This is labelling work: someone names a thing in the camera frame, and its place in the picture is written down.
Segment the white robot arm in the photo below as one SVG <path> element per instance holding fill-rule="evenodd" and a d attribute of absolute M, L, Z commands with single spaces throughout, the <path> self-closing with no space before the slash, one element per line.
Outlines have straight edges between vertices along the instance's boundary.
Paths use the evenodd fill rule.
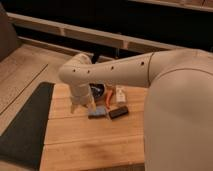
<path fill-rule="evenodd" d="M 213 53 L 159 51 L 93 64 L 78 54 L 59 70 L 75 104 L 91 101 L 91 83 L 146 87 L 146 171 L 213 171 Z"/>

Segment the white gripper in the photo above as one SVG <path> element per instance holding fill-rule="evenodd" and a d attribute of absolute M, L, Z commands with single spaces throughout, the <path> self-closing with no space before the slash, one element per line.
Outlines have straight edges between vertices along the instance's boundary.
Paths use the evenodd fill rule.
<path fill-rule="evenodd" d="M 95 101 L 93 100 L 91 88 L 88 84 L 82 85 L 70 85 L 70 98 L 73 104 L 75 105 L 88 105 L 90 104 L 90 108 L 92 111 L 96 111 L 97 106 Z M 74 113 L 75 105 L 71 105 L 70 113 Z"/>

